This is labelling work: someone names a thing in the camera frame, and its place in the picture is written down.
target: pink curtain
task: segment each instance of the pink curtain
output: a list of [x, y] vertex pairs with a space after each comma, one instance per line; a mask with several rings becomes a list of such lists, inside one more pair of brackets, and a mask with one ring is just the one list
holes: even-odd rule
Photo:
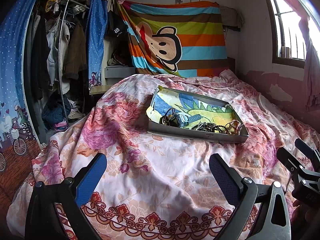
[[299, 0], [284, 0], [300, 17], [299, 28], [306, 43], [307, 55], [303, 86], [306, 93], [306, 109], [320, 109], [320, 62], [309, 35], [309, 15]]

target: brown coat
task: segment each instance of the brown coat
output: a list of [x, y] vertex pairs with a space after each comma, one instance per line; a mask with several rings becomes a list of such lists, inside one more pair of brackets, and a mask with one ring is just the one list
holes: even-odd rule
[[64, 78], [78, 79], [78, 72], [88, 68], [86, 55], [86, 38], [83, 28], [76, 24], [69, 42], [68, 56], [64, 62]]

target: striped blanket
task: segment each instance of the striped blanket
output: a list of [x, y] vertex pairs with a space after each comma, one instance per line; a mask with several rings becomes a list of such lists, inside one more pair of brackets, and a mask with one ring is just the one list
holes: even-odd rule
[[217, 70], [228, 68], [217, 3], [154, 5], [125, 1], [118, 8], [129, 26], [129, 50], [138, 73], [215, 76]]

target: floral bedsheet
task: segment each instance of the floral bedsheet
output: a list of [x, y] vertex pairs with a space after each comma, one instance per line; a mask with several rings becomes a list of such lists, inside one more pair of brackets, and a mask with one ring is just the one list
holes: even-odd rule
[[[228, 101], [245, 123], [249, 138], [243, 144], [218, 144], [147, 133], [145, 111], [158, 85]], [[256, 183], [278, 180], [286, 190], [289, 173], [276, 151], [285, 146], [310, 166], [294, 148], [298, 137], [311, 147], [320, 146], [315, 130], [271, 104], [230, 70], [213, 78], [133, 75], [108, 90], [87, 117], [50, 138], [50, 145], [32, 161], [33, 172], [10, 206], [7, 223], [13, 234], [23, 236], [35, 182], [60, 183], [102, 152], [107, 169], [89, 203], [82, 206], [102, 239], [212, 239], [234, 207], [210, 173], [210, 155], [219, 153]], [[292, 214], [290, 190], [286, 198]], [[75, 239], [60, 204], [57, 210], [70, 239]], [[254, 207], [241, 239], [256, 215]]]

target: screw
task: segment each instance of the screw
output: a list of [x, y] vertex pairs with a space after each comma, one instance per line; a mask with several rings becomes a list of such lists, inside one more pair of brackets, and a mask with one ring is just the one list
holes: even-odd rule
[[244, 181], [246, 184], [251, 184], [251, 183], [252, 183], [252, 179], [250, 179], [250, 178], [248, 178], [248, 177], [243, 178], [243, 181]]
[[72, 177], [67, 177], [67, 178], [64, 179], [63, 183], [70, 184], [72, 181], [73, 181]]
[[36, 187], [42, 187], [42, 185], [43, 185], [43, 182], [42, 182], [42, 181], [38, 181], [38, 182], [36, 183]]
[[280, 184], [279, 181], [274, 181], [274, 182], [273, 182], [273, 185], [274, 185], [275, 187], [281, 187], [281, 184]]

